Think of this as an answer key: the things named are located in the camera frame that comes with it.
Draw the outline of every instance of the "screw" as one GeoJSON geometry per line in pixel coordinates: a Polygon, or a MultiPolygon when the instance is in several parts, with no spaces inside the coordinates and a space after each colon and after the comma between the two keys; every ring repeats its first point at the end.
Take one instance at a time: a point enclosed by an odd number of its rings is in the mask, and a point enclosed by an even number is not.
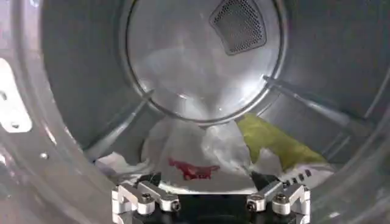
{"type": "Polygon", "coordinates": [[[246,204],[246,209],[248,209],[248,211],[250,211],[250,212],[255,212],[256,211],[256,204],[252,201],[249,201],[246,204]]]}
{"type": "Polygon", "coordinates": [[[49,155],[47,154],[47,153],[41,153],[40,155],[39,155],[39,157],[41,158],[41,159],[49,159],[49,155]]]}
{"type": "Polygon", "coordinates": [[[177,211],[179,211],[182,208],[182,205],[180,204],[180,202],[174,201],[171,204],[171,208],[172,208],[172,211],[177,212],[177,211]]]}

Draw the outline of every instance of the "stainless steel drum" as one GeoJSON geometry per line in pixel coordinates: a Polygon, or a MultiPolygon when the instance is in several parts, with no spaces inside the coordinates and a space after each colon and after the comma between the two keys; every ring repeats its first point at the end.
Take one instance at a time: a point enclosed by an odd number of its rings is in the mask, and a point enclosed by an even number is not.
{"type": "Polygon", "coordinates": [[[339,168],[313,223],[389,222],[388,1],[19,0],[0,21],[32,124],[0,129],[1,223],[110,223],[113,183],[90,160],[138,163],[165,116],[246,112],[339,168]]]}
{"type": "Polygon", "coordinates": [[[227,121],[264,96],[280,32],[272,1],[140,1],[127,29],[129,64],[143,91],[156,89],[163,111],[227,121]]]}

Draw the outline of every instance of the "red logo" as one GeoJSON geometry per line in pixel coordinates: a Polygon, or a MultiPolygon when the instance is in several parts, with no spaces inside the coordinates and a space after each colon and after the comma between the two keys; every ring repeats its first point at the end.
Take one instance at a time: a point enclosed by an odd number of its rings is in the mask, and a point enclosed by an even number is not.
{"type": "Polygon", "coordinates": [[[169,165],[175,166],[183,172],[184,180],[193,180],[193,179],[211,179],[211,171],[219,170],[219,166],[206,166],[199,167],[193,166],[188,163],[175,161],[172,158],[169,158],[169,165]]]}

